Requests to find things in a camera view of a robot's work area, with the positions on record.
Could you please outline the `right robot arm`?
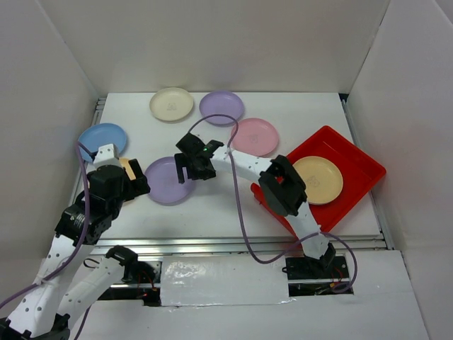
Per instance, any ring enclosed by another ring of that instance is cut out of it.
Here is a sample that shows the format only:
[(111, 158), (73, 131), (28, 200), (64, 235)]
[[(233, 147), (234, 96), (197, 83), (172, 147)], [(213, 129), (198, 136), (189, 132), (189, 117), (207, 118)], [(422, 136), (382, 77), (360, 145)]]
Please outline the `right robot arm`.
[[(257, 157), (234, 150), (229, 144), (216, 140), (205, 144), (192, 133), (184, 135), (176, 147), (179, 153), (174, 155), (174, 159), (179, 183), (184, 183), (186, 179), (205, 181), (214, 178), (218, 171), (232, 174), (243, 240), (255, 261), (271, 264), (301, 248), (306, 261), (303, 268), (308, 274), (322, 278), (332, 270), (335, 248), (321, 233), (309, 207), (306, 185), (287, 157)], [(259, 185), (268, 209), (277, 216), (286, 217), (297, 238), (289, 248), (269, 260), (258, 258), (246, 234), (238, 177)]]

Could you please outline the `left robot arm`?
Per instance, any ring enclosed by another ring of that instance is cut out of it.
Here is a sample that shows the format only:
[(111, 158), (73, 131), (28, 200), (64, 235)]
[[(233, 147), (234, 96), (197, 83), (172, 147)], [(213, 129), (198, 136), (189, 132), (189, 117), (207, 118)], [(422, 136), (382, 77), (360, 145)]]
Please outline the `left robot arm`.
[(121, 165), (102, 165), (85, 176), (89, 186), (61, 216), (47, 258), (31, 286), (18, 292), (17, 308), (1, 319), (2, 339), (68, 339), (80, 317), (109, 287), (143, 279), (155, 270), (133, 250), (114, 246), (87, 277), (71, 282), (123, 203), (148, 194), (150, 187), (136, 159), (128, 162), (135, 178)]

